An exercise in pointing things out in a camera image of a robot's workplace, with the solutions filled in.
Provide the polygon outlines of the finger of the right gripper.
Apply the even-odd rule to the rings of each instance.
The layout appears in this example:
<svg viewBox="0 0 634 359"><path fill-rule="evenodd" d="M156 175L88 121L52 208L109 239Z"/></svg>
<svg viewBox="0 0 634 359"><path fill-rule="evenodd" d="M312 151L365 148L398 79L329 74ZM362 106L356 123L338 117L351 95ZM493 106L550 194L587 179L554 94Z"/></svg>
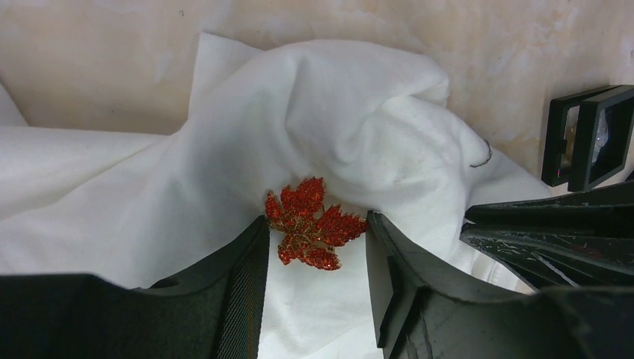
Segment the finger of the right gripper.
<svg viewBox="0 0 634 359"><path fill-rule="evenodd" d="M460 240L535 290L633 286L633 240L585 234L463 226Z"/></svg>
<svg viewBox="0 0 634 359"><path fill-rule="evenodd" d="M540 200L472 206L465 217L486 227L632 238L633 181Z"/></svg>

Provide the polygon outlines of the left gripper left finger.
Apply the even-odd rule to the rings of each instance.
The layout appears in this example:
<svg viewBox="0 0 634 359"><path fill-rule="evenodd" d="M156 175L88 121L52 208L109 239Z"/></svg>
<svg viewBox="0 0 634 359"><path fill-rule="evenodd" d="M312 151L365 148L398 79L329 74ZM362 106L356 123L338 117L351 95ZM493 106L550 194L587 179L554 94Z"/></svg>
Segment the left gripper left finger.
<svg viewBox="0 0 634 359"><path fill-rule="evenodd" d="M218 251L148 288L92 274L1 278L3 358L255 358L269 229L258 217Z"/></svg>

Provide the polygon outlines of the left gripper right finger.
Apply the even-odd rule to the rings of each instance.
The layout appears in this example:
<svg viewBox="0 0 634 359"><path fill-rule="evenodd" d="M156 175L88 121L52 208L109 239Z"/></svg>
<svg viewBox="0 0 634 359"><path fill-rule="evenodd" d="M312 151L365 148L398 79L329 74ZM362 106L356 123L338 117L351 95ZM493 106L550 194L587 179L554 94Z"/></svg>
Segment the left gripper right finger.
<svg viewBox="0 0 634 359"><path fill-rule="evenodd" d="M526 295L479 280L369 212L366 259L385 358L631 358L633 288Z"/></svg>

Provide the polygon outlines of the white t-shirt garment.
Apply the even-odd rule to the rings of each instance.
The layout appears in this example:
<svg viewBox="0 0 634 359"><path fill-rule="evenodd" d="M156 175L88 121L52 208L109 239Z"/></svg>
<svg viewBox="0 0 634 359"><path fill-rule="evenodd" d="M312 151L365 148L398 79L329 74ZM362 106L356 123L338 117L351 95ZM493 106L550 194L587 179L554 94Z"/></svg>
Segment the white t-shirt garment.
<svg viewBox="0 0 634 359"><path fill-rule="evenodd" d="M321 177L451 266L515 289L459 239L469 206L549 196L446 107L429 57L348 40L262 51L201 34L189 116L172 135L29 126L1 92L1 272L89 272L132 288L202 259Z"/></svg>

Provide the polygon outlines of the black box with blue brooch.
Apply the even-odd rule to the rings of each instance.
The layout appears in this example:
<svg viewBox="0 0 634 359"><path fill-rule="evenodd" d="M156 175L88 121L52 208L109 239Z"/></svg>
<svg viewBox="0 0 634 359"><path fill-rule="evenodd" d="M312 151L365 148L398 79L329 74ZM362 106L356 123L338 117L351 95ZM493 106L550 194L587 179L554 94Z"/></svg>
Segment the black box with blue brooch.
<svg viewBox="0 0 634 359"><path fill-rule="evenodd" d="M617 86L581 101L567 190L590 190L623 170L632 132L632 85Z"/></svg>

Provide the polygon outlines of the black empty display frame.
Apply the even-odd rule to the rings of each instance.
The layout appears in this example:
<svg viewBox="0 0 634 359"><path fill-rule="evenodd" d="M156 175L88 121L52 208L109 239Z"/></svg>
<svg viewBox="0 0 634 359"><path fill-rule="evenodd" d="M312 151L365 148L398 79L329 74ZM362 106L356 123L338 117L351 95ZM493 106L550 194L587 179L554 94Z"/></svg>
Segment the black empty display frame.
<svg viewBox="0 0 634 359"><path fill-rule="evenodd" d="M561 160L567 152L566 138L568 112L578 107L581 101L616 88L617 85L605 85L590 90L561 96L550 101L547 116L547 132L541 168L541 180L550 187L568 182L570 169L561 174Z"/></svg>

